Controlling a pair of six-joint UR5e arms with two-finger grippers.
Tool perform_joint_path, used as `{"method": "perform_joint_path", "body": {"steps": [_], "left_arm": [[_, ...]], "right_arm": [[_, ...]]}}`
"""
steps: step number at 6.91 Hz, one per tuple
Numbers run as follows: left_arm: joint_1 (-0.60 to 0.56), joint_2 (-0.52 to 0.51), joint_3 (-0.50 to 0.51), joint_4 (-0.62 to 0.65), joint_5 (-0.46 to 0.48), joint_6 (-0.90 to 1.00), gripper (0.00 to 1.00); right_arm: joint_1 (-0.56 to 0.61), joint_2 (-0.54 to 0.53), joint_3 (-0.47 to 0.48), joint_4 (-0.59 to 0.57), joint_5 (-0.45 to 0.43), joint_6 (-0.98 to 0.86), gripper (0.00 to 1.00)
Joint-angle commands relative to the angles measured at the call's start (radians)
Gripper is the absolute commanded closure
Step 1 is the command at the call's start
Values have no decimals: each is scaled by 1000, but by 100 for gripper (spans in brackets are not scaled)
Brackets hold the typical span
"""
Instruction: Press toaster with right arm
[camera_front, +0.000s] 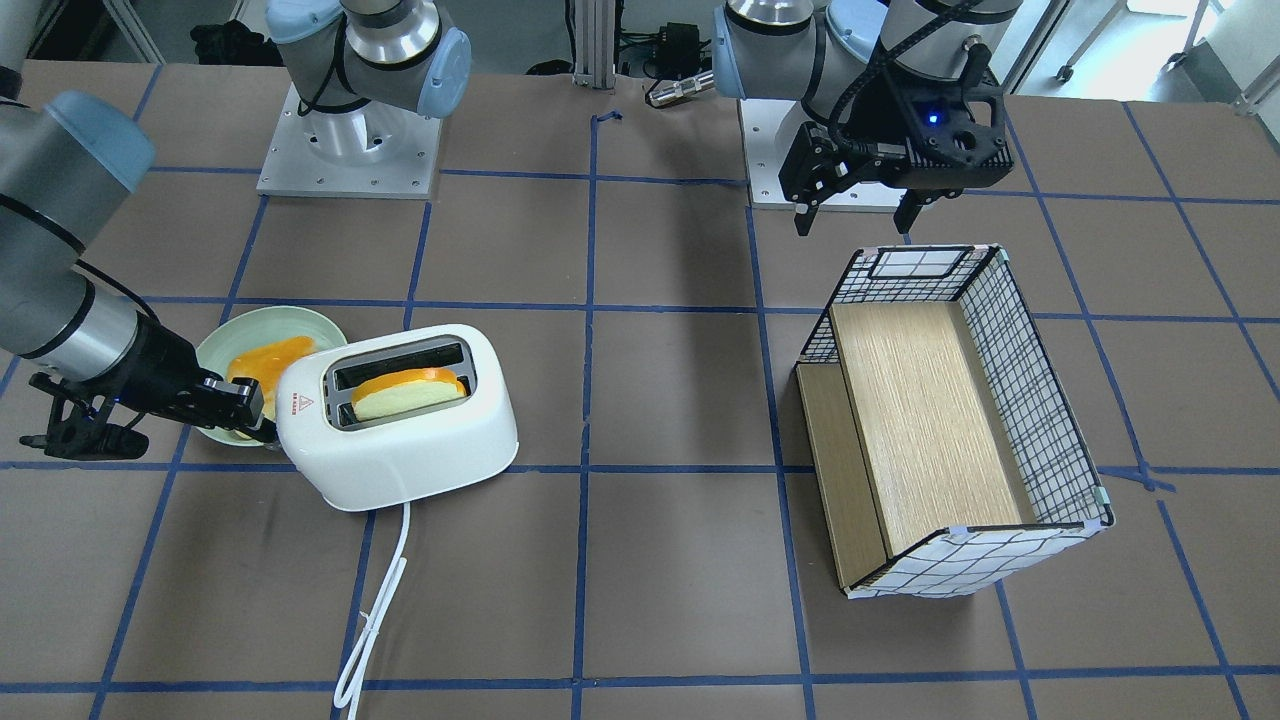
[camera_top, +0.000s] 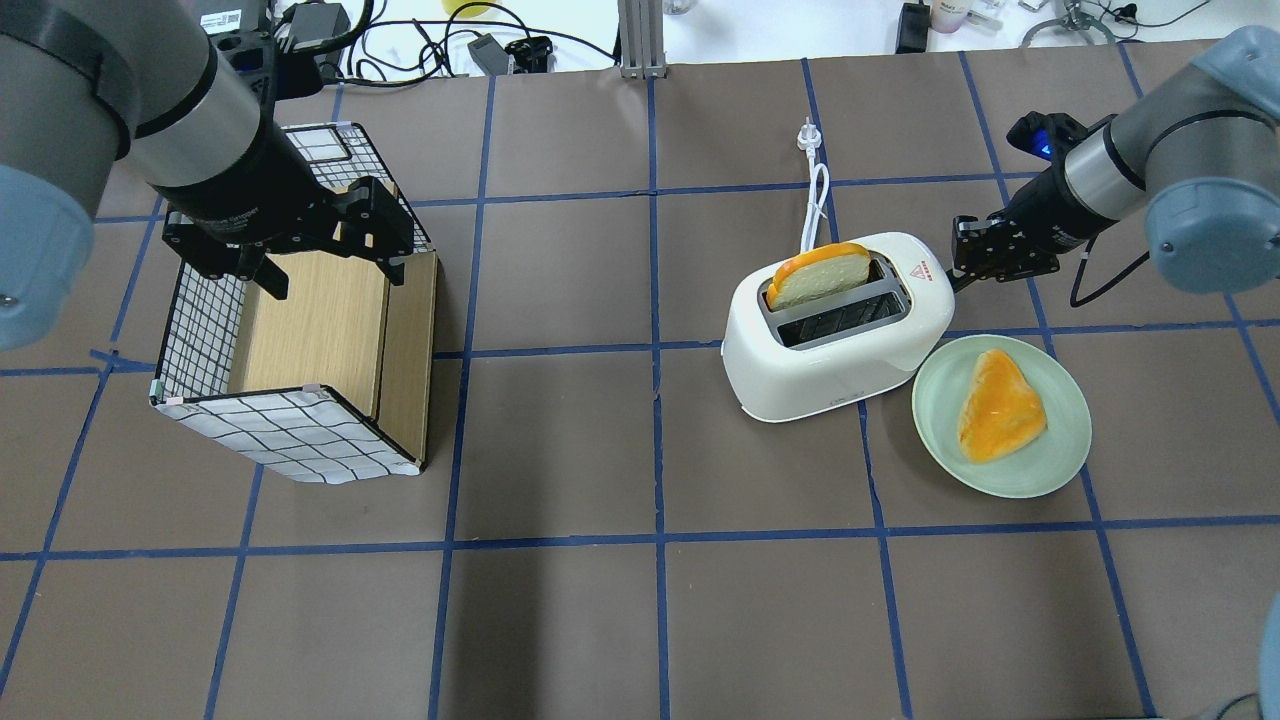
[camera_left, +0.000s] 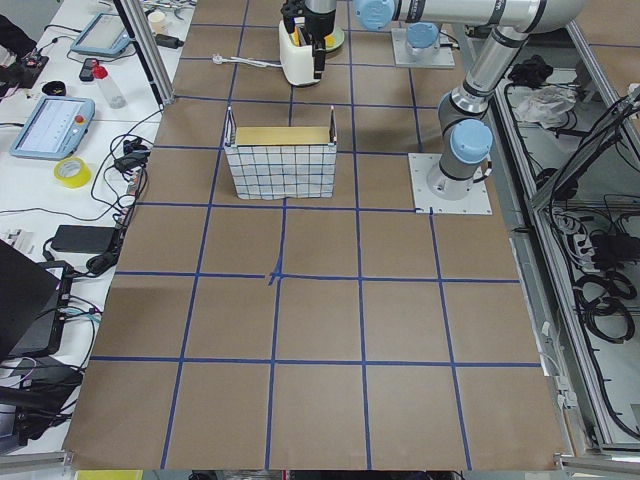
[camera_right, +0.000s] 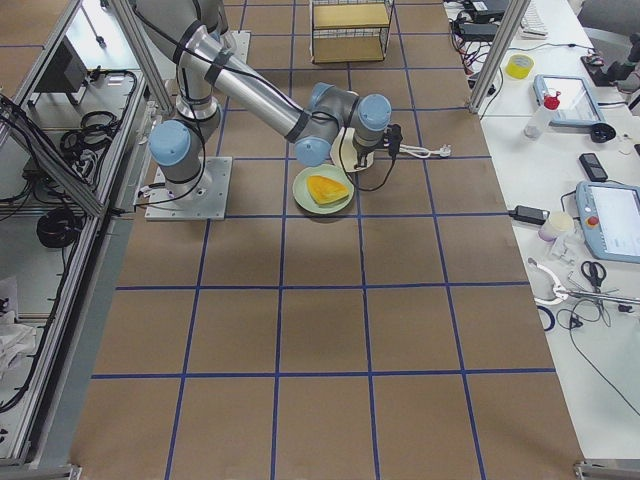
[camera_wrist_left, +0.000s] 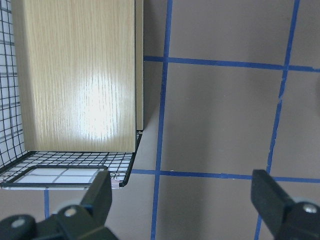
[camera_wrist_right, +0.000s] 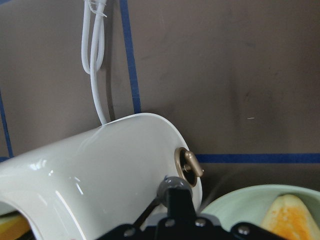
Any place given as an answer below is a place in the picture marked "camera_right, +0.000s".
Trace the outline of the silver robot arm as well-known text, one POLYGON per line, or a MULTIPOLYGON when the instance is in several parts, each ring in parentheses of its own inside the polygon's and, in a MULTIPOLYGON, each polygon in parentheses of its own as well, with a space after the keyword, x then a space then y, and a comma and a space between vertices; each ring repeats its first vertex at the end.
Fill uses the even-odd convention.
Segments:
POLYGON ((176 43, 188 42, 195 29, 204 25, 209 33, 228 30, 223 1, 139 0, 131 7, 142 28, 156 48, 168 59, 174 57, 176 43))

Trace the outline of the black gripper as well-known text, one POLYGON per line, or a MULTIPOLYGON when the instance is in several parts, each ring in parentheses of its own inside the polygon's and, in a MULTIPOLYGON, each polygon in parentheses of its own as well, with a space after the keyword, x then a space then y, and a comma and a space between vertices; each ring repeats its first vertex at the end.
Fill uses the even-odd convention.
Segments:
POLYGON ((396 160, 403 140, 400 125, 389 125, 383 132, 379 132, 373 140, 364 140, 354 135, 352 144, 356 151, 354 168, 362 170, 368 167, 367 156, 376 150, 386 150, 392 160, 396 160))

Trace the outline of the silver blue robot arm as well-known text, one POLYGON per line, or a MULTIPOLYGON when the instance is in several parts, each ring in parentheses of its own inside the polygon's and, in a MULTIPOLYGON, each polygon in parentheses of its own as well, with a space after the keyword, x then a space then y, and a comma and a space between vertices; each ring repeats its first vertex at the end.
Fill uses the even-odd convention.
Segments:
POLYGON ((324 163, 335 141, 345 143, 348 129, 353 130, 357 161, 383 148, 396 161, 402 130, 390 122, 392 108, 385 96, 362 97, 320 82, 303 108, 209 35, 200 21, 193 21, 179 40, 148 20, 142 23, 174 63, 194 71, 293 144, 300 163, 308 167, 324 163))

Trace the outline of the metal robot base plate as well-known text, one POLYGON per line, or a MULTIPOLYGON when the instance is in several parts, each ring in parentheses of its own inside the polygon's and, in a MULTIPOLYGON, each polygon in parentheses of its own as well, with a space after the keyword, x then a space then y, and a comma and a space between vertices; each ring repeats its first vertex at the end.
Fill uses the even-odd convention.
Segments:
POLYGON ((204 173, 184 185, 167 183, 160 168, 156 169, 154 181, 162 186, 142 200, 149 203, 144 213, 147 221, 225 219, 233 159, 207 156, 201 162, 204 173))

